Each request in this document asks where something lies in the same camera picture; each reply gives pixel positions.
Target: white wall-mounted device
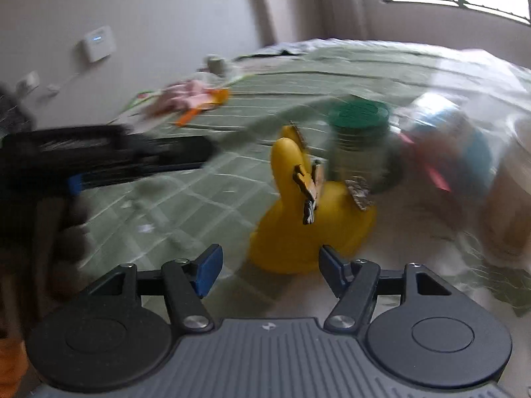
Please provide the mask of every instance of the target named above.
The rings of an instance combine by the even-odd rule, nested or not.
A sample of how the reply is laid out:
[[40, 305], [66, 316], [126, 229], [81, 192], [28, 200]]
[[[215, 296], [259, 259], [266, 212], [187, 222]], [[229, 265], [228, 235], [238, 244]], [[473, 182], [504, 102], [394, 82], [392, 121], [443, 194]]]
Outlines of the white wall-mounted device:
[[113, 32], [108, 25], [86, 34], [83, 45], [90, 62], [101, 60], [116, 51]]

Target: screw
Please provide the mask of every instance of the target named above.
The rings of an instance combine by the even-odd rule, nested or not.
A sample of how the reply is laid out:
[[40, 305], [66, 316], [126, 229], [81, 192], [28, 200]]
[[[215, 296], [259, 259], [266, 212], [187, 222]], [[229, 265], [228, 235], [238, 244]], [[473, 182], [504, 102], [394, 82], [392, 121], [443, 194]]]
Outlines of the screw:
[[188, 329], [204, 329], [210, 325], [205, 316], [188, 316], [183, 320], [183, 325]]
[[356, 324], [356, 321], [349, 316], [332, 316], [328, 319], [328, 323], [338, 329], [349, 329]]

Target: yellow toy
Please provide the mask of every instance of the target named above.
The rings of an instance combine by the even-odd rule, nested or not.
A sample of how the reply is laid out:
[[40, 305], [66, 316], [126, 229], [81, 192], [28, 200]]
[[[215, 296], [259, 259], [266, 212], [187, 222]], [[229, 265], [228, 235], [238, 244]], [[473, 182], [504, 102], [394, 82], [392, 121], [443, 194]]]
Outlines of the yellow toy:
[[353, 254], [368, 234], [376, 209], [362, 211], [343, 182], [326, 181], [319, 187], [298, 130], [286, 126], [281, 135], [271, 150], [280, 199], [251, 234], [249, 258], [267, 271], [305, 273], [319, 268], [323, 244], [344, 256]]

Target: window frame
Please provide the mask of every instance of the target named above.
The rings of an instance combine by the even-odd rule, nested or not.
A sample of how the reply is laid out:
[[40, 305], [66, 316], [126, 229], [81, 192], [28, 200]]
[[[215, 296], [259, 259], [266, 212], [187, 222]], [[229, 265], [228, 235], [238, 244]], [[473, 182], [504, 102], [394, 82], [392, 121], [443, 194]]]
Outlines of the window frame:
[[[410, 1], [383, 0], [383, 1], [385, 3], [423, 3], [423, 4], [430, 4], [430, 5], [436, 5], [436, 6], [458, 7], [460, 9], [473, 10], [474, 12], [481, 12], [481, 13], [486, 13], [489, 15], [495, 15], [503, 19], [508, 19], [509, 21], [517, 22], [520, 25], [526, 25], [528, 27], [531, 27], [531, 19], [522, 18], [522, 16], [515, 15], [511, 12], [506, 12], [505, 10], [495, 9], [495, 8], [483, 6], [483, 5], [472, 4], [466, 0], [457, 0], [457, 1], [455, 0], [418, 0], [418, 1], [416, 0], [410, 0]], [[530, 13], [530, 18], [531, 18], [531, 0], [527, 0], [527, 4], [529, 6], [529, 13]]]

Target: black device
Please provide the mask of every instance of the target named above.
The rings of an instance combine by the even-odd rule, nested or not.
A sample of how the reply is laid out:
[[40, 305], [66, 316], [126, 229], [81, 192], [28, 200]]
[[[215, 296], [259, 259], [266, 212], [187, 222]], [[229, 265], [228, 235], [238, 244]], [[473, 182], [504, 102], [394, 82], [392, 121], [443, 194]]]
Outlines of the black device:
[[[222, 266], [213, 245], [160, 271], [121, 265], [31, 332], [28, 356], [46, 385], [34, 398], [508, 397], [495, 382], [507, 329], [428, 268], [382, 271], [331, 247], [319, 267], [339, 298], [316, 319], [225, 319], [200, 302]], [[171, 324], [141, 307], [163, 295]], [[371, 322], [378, 295], [401, 304]]]
[[0, 149], [2, 189], [41, 194], [133, 181], [201, 167], [215, 152], [203, 136], [154, 139], [118, 125], [58, 128], [7, 135]]

